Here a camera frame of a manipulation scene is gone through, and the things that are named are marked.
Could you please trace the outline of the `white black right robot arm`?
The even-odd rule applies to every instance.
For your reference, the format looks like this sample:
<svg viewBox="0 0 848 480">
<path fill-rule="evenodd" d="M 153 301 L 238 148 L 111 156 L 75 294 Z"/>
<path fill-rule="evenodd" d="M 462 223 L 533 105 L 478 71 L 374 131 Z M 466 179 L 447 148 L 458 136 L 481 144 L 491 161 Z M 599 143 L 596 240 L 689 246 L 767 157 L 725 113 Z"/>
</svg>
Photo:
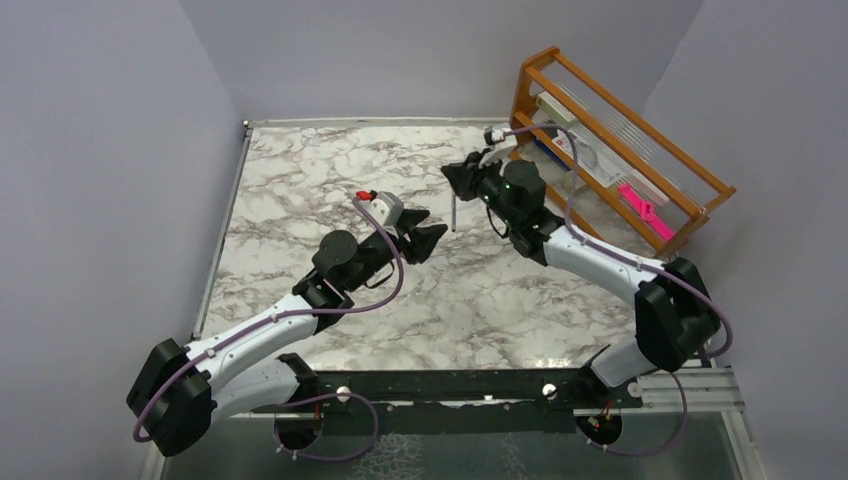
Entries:
<svg viewBox="0 0 848 480">
<path fill-rule="evenodd" d="M 677 371 L 719 331 L 720 315 L 692 262 L 643 259 L 602 242 L 545 206 L 546 184 L 534 163 L 485 165 L 482 158 L 473 152 L 442 166 L 455 196 L 482 201 L 521 256 L 588 280 L 634 310 L 633 338 L 580 367 L 577 393 L 585 404 L 604 405 L 618 386 L 643 374 Z"/>
</svg>

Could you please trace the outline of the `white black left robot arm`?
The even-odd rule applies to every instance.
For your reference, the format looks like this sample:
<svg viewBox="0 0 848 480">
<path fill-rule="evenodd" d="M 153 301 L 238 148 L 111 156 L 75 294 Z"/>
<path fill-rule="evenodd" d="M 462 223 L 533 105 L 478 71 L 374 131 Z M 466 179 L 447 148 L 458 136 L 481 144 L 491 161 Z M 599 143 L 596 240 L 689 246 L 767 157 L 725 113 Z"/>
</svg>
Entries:
<svg viewBox="0 0 848 480">
<path fill-rule="evenodd" d="M 131 435 L 166 456 L 187 450 L 210 426 L 278 398 L 298 411 L 313 401 L 314 384 L 288 364 L 264 374 L 260 362 L 312 337 L 346 315 L 392 302 L 405 268 L 429 259 L 448 230 L 425 225 L 426 209 L 356 202 L 373 231 L 363 240 L 339 229 L 321 239 L 312 267 L 292 290 L 244 323 L 185 345 L 168 338 L 149 352 L 125 403 L 135 416 Z"/>
</svg>

